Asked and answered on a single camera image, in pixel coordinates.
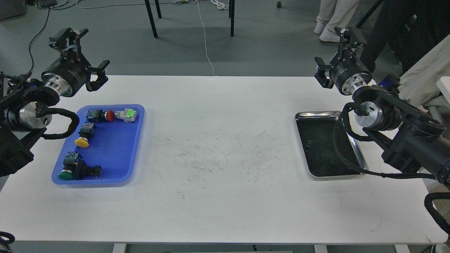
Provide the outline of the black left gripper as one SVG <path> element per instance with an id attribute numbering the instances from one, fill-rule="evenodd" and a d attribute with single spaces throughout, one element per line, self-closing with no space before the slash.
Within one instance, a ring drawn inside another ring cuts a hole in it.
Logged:
<path id="1" fill-rule="evenodd" d="M 72 97 L 85 85 L 88 92 L 98 91 L 107 81 L 105 69 L 110 60 L 101 62 L 98 67 L 88 66 L 83 68 L 74 60 L 67 57 L 80 59 L 81 38 L 87 34 L 87 28 L 80 31 L 71 28 L 62 29 L 55 37 L 49 38 L 49 46 L 60 53 L 60 57 L 42 72 L 42 81 L 54 82 L 63 87 L 60 96 Z M 91 81 L 91 74 L 97 79 Z"/>

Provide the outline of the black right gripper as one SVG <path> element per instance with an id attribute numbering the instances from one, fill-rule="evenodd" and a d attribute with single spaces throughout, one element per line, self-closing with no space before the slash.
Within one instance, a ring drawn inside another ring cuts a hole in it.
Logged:
<path id="1" fill-rule="evenodd" d="M 362 83 L 368 84 L 372 80 L 372 74 L 366 66 L 358 58 L 351 58 L 365 47 L 365 39 L 359 31 L 351 27 L 334 27 L 334 31 L 340 37 L 337 59 L 326 65 L 322 58 L 315 57 L 314 61 L 317 64 L 315 78 L 321 87 L 331 89 L 335 84 L 342 95 L 350 96 L 357 86 Z"/>

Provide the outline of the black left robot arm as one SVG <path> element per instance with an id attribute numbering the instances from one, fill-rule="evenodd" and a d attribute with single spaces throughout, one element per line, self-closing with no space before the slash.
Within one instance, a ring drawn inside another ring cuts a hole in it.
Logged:
<path id="1" fill-rule="evenodd" d="M 32 72 L 17 76 L 1 74 L 8 79 L 8 90 L 1 96 L 0 174 L 15 174 L 34 160 L 31 148 L 40 139 L 59 140 L 71 136 L 80 118 L 72 111 L 56 108 L 60 97 L 73 97 L 83 86 L 97 91 L 107 81 L 105 69 L 109 60 L 93 67 L 85 58 L 81 38 L 88 29 L 66 28 L 49 39 L 49 46 L 60 53 L 41 74 Z"/>

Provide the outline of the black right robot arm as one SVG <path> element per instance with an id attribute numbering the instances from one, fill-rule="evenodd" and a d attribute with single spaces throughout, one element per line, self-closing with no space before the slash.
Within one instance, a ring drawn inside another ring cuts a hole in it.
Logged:
<path id="1" fill-rule="evenodd" d="M 323 88 L 337 87 L 351 96 L 333 127 L 332 143 L 336 155 L 351 170 L 391 179 L 432 179 L 449 187 L 449 140 L 442 135 L 443 123 L 392 95 L 380 85 L 369 85 L 370 71 L 357 57 L 366 46 L 357 31 L 335 27 L 339 46 L 331 62 L 315 57 L 316 80 Z M 342 128 L 352 138 L 375 142 L 384 163 L 398 173 L 376 173 L 354 165 L 339 151 L 336 131 Z"/>

